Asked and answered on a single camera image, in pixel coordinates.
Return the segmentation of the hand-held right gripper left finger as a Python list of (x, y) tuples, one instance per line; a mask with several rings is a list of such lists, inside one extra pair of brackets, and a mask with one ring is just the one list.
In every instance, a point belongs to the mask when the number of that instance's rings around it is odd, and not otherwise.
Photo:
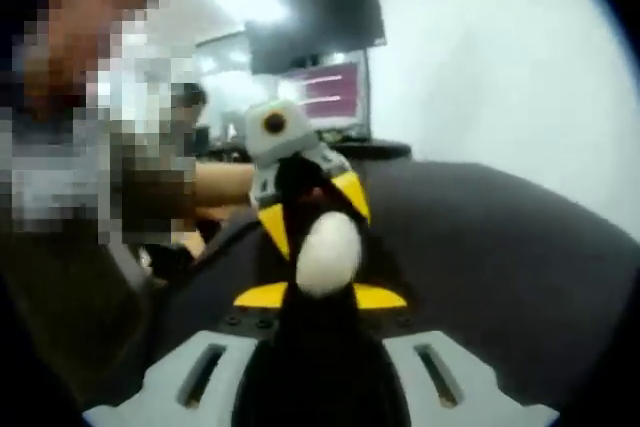
[(309, 426), (315, 415), (269, 365), (282, 313), (302, 314), (320, 304), (310, 283), (258, 286), (242, 293), (229, 315), (150, 366), (140, 390), (117, 406), (87, 410), (92, 426)]

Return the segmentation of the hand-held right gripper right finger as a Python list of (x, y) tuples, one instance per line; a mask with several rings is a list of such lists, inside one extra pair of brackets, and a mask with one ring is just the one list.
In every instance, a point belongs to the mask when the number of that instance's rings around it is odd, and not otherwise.
[(324, 426), (549, 426), (558, 417), (510, 397), (493, 367), (422, 327), (393, 291), (345, 284), (322, 294), (319, 310)]

